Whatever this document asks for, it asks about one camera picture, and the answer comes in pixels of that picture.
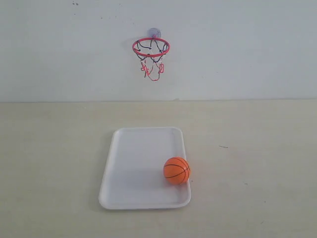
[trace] white wall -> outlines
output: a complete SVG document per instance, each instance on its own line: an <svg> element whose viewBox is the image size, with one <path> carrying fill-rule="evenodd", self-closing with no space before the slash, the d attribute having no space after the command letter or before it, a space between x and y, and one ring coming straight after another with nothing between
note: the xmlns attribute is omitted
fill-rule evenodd
<svg viewBox="0 0 317 238"><path fill-rule="evenodd" d="M2 0L0 101L317 97L315 0ZM131 45L171 43L159 82Z"/></svg>

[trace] orange ball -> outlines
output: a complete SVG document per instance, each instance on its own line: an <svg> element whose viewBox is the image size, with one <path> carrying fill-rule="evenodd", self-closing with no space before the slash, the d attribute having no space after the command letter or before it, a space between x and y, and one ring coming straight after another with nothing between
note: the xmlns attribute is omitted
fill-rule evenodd
<svg viewBox="0 0 317 238"><path fill-rule="evenodd" d="M181 157L173 157L164 164L164 177L171 184L185 183L190 175L189 164Z"/></svg>

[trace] white tray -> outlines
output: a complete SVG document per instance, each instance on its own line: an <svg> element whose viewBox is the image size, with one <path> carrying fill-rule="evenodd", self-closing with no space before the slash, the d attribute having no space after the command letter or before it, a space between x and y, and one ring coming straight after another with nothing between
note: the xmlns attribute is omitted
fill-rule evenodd
<svg viewBox="0 0 317 238"><path fill-rule="evenodd" d="M186 159L183 133L175 127L122 128L113 134L99 202L106 209L164 209L186 206L189 181L170 185L166 160Z"/></svg>

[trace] basketball hoop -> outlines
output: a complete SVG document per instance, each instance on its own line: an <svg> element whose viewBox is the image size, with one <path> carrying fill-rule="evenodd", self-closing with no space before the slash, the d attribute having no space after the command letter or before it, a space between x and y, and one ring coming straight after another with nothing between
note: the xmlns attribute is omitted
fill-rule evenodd
<svg viewBox="0 0 317 238"><path fill-rule="evenodd" d="M152 81L158 81L161 73L164 73L164 64L162 60L169 52L169 42L161 38L146 37L133 43L132 49L141 62L141 71L144 71L144 77L148 77ZM153 75L157 72L158 76L153 79Z"/></svg>

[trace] table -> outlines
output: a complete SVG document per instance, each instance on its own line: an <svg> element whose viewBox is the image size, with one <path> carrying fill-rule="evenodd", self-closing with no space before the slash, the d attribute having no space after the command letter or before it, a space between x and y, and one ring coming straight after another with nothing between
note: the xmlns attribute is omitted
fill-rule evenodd
<svg viewBox="0 0 317 238"><path fill-rule="evenodd" d="M108 211L112 133L183 130L192 200ZM312 238L317 100L0 104L1 238Z"/></svg>

